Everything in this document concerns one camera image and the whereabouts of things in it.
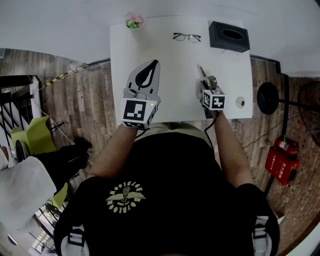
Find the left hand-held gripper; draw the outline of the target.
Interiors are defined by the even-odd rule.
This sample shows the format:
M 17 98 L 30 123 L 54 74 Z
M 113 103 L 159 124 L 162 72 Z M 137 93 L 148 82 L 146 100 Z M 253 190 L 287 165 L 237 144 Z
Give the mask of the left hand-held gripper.
M 124 90 L 120 111 L 120 121 L 127 128 L 138 130 L 149 128 L 161 102 L 161 98 L 157 95 L 160 71 L 160 62 L 153 59 L 139 65 L 129 74 L 127 88 L 130 89 Z

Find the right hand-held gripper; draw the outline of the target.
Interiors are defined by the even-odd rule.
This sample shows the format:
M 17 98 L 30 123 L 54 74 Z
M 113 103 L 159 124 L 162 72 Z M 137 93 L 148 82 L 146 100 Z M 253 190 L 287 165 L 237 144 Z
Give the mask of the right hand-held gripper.
M 223 111 L 225 108 L 225 94 L 222 89 L 216 85 L 214 90 L 206 89 L 203 80 L 199 82 L 199 88 L 202 91 L 200 103 L 204 109 L 206 119 L 212 119 L 211 111 Z

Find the person's right forearm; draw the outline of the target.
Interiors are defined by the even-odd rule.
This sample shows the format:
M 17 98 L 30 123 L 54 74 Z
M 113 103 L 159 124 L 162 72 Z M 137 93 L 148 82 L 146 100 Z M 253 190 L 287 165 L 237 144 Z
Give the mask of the person's right forearm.
M 226 180 L 236 188 L 243 184 L 253 184 L 249 160 L 224 113 L 212 110 L 211 116 L 215 120 L 219 159 Z

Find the person's left forearm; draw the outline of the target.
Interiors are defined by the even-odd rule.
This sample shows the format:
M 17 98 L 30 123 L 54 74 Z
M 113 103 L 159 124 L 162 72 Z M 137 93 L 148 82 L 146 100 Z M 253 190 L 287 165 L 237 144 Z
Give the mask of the person's left forearm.
M 138 130 L 120 125 L 93 161 L 87 178 L 112 179 L 121 171 L 135 142 Z

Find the white table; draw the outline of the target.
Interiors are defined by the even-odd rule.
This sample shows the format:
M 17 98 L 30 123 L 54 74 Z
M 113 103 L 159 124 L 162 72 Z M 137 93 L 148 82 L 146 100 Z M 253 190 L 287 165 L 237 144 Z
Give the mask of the white table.
M 197 97 L 202 78 L 199 66 L 215 76 L 226 95 L 224 114 L 228 119 L 253 116 L 253 81 L 248 52 L 210 46 L 210 20 L 205 17 L 163 16 L 145 20 L 146 43 L 139 44 L 124 23 L 110 27 L 110 64 L 115 118 L 121 120 L 121 99 L 130 73 L 150 60 L 160 63 L 159 109 L 153 121 L 199 121 L 205 113 Z M 176 41 L 174 33 L 201 36 L 201 42 Z M 236 99 L 243 97 L 243 108 Z

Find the black tissue box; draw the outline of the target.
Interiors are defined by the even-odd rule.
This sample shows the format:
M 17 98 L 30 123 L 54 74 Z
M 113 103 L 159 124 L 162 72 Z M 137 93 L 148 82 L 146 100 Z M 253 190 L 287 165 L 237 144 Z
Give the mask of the black tissue box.
M 213 21 L 209 28 L 211 48 L 244 53 L 251 49 L 248 30 L 242 27 Z

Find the black rimmed glasses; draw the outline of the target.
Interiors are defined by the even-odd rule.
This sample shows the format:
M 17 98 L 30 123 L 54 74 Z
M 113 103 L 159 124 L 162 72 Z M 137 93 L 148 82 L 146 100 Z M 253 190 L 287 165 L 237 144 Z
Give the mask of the black rimmed glasses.
M 176 40 L 178 42 L 183 42 L 184 40 L 188 39 L 193 44 L 200 43 L 201 38 L 202 37 L 200 35 L 186 34 L 186 33 L 179 33 L 179 32 L 175 32 L 172 37 L 173 40 Z

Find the person's khaki trousers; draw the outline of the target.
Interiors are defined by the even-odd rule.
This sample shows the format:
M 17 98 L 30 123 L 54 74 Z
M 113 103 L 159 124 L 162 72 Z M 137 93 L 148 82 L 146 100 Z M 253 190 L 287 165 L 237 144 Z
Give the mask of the person's khaki trousers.
M 158 122 L 152 123 L 150 129 L 147 130 L 140 138 L 147 136 L 165 134 L 165 133 L 180 133 L 188 136 L 197 137 L 206 141 L 206 143 L 212 148 L 212 142 L 207 137 L 204 131 L 201 131 L 197 127 L 184 122 Z

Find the black standing fan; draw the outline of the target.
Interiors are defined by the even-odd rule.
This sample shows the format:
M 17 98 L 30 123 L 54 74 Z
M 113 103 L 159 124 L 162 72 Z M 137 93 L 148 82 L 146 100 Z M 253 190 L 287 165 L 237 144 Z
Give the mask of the black standing fan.
M 276 86 L 266 82 L 258 89 L 256 99 L 259 110 L 265 115 L 273 114 L 280 103 L 297 107 L 306 131 L 320 147 L 320 81 L 303 84 L 299 88 L 296 101 L 280 99 Z

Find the clear plastic bottle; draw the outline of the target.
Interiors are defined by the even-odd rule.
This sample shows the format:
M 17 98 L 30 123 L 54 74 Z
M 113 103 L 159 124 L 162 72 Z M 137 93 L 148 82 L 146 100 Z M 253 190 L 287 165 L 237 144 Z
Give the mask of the clear plastic bottle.
M 68 66 L 68 73 L 70 72 L 79 72 L 84 70 L 85 68 L 88 67 L 87 63 L 81 62 L 81 61 L 77 61 L 77 60 L 73 60 L 73 59 L 66 59 L 66 63 Z

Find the yellow black striped tape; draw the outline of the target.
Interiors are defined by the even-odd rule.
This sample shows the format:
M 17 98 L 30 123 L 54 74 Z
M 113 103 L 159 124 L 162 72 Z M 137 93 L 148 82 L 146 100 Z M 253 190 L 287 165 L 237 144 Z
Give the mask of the yellow black striped tape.
M 76 74 L 76 73 L 82 72 L 82 71 L 84 71 L 84 70 L 85 70 L 85 69 L 82 68 L 82 67 L 79 67 L 79 68 L 77 68 L 76 70 L 69 70 L 69 71 L 67 71 L 67 72 L 59 75 L 58 77 L 52 79 L 51 81 L 46 82 L 46 83 L 45 83 L 45 86 L 50 86 L 50 85 L 52 85 L 53 83 L 55 83 L 55 82 L 57 82 L 57 81 L 59 81 L 59 80 L 61 80 L 61 79 L 64 79 L 64 78 L 66 78 L 66 77 L 68 77 L 68 76 L 71 76 L 71 75 L 74 75 L 74 74 Z

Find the red fire extinguisher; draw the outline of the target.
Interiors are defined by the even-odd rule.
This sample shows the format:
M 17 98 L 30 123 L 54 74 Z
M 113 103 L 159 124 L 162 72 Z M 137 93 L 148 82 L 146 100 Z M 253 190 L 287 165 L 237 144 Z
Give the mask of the red fire extinguisher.
M 274 146 L 282 149 L 287 155 L 293 156 L 298 153 L 298 144 L 293 140 L 282 140 L 277 138 L 274 142 Z

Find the red fire extinguisher box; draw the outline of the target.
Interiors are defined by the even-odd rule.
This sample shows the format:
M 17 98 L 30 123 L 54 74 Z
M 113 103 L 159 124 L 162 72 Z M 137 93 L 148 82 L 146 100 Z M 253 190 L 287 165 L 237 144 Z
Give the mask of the red fire extinguisher box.
M 281 183 L 282 186 L 291 184 L 299 167 L 299 160 L 285 153 L 281 148 L 270 147 L 267 155 L 265 169 Z

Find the green chair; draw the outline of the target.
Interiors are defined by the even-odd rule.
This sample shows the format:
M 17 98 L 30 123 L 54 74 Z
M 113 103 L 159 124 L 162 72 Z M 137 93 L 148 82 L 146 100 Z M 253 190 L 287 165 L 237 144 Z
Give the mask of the green chair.
M 28 156 L 56 151 L 51 132 L 46 125 L 47 120 L 47 117 L 33 118 L 27 130 L 19 127 L 12 129 L 10 136 L 17 162 L 22 162 Z

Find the black metal railing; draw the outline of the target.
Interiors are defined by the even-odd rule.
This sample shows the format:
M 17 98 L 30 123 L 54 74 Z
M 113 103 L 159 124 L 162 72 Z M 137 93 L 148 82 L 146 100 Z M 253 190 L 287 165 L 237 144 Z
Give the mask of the black metal railing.
M 14 130 L 27 131 L 42 117 L 41 81 L 36 75 L 0 76 L 0 132 L 5 137 L 9 159 L 17 163 Z

